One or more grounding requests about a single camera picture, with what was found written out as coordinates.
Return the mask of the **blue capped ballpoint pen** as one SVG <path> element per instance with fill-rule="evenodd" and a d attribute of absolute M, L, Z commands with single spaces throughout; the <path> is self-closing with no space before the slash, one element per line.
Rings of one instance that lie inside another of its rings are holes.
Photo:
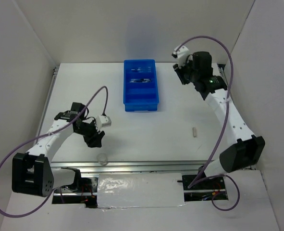
<path fill-rule="evenodd" d="M 134 83 L 134 84 L 144 84 L 144 83 L 152 83 L 151 80 L 134 80 L 134 81 L 131 81 L 130 83 Z"/>

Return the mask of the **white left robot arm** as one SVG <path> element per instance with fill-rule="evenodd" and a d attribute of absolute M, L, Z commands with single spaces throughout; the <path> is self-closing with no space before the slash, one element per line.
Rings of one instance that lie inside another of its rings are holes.
<path fill-rule="evenodd" d="M 51 168 L 50 164 L 72 134 L 83 136 L 89 148 L 102 147 L 105 135 L 103 127 L 111 125 L 111 119 L 105 114 L 86 123 L 85 105 L 72 103 L 69 111 L 58 113 L 47 136 L 38 140 L 26 153 L 17 153 L 12 159 L 12 190 L 47 197 L 53 189 L 67 187 L 72 192 L 79 191 L 83 180 L 79 169 L 72 167 Z"/>

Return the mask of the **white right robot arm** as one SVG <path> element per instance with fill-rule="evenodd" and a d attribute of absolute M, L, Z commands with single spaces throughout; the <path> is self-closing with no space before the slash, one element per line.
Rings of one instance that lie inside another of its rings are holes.
<path fill-rule="evenodd" d="M 207 51 L 189 54 L 182 46 L 172 53 L 177 64 L 173 66 L 183 85 L 192 83 L 202 99 L 214 111 L 222 126 L 219 135 L 226 137 L 228 148 L 218 159 L 206 162 L 198 171 L 198 184 L 207 189 L 214 184 L 214 175 L 231 173 L 255 165 L 265 146 L 262 136 L 256 136 L 246 125 L 230 96 L 221 76 L 212 68 L 212 56 Z"/>

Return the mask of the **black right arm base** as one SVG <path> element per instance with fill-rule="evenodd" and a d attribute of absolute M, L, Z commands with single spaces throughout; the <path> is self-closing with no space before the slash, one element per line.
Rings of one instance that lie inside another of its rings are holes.
<path fill-rule="evenodd" d="M 183 186 L 184 201 L 211 201 L 214 195 L 219 194 L 215 200 L 227 200 L 227 192 L 223 177 L 213 178 L 199 182 L 189 188 L 189 184 L 197 176 L 201 165 L 179 165 L 181 178 L 177 181 Z"/>

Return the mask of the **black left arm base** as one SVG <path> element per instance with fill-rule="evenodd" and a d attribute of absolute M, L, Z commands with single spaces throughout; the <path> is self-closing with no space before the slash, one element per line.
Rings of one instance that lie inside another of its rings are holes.
<path fill-rule="evenodd" d="M 53 194 L 53 205 L 82 205 L 97 208 L 98 177 L 81 178 L 77 186 L 61 186 Z"/>

